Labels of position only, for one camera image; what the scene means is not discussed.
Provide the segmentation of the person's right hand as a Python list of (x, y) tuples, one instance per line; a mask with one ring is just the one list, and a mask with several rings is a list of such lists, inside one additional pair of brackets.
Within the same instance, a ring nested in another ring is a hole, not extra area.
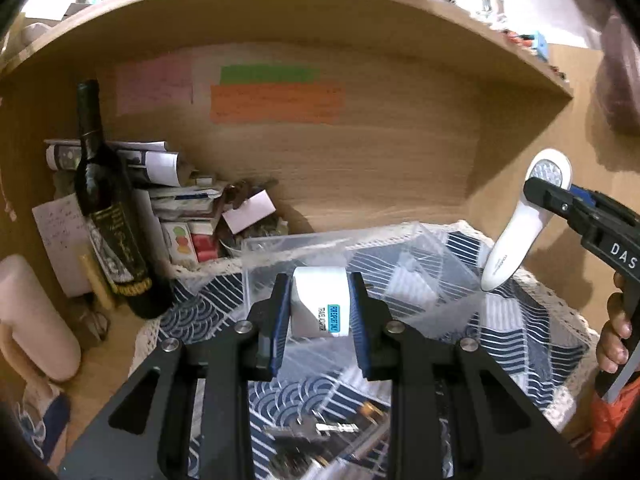
[(624, 277), (622, 274), (615, 273), (613, 280), (617, 292), (608, 297), (606, 303), (608, 320), (602, 327), (596, 349), (599, 368), (608, 374), (616, 373), (627, 363), (629, 351), (624, 342), (632, 332), (630, 318), (624, 310)]

